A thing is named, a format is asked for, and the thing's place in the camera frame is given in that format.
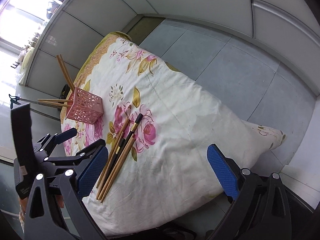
silver screw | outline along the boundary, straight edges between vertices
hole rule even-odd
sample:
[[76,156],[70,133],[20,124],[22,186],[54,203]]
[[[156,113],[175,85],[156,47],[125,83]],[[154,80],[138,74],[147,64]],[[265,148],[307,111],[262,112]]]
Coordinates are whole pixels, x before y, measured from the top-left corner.
[[247,175],[247,176],[248,176],[248,175],[250,175],[250,173],[251,173],[251,172],[250,172],[249,169],[246,169],[246,168],[242,169],[242,174],[243,174],[243,175]]
[[71,176],[72,174],[73,174],[73,170],[66,170],[64,172],[64,175],[66,175],[66,176]]
[[39,173],[37,176],[36,176],[36,179],[37,180],[41,180],[43,178],[43,174],[42,173]]
[[278,173],[272,173],[272,177],[274,178],[274,179],[279,179],[280,178],[280,176],[279,176],[279,174]]

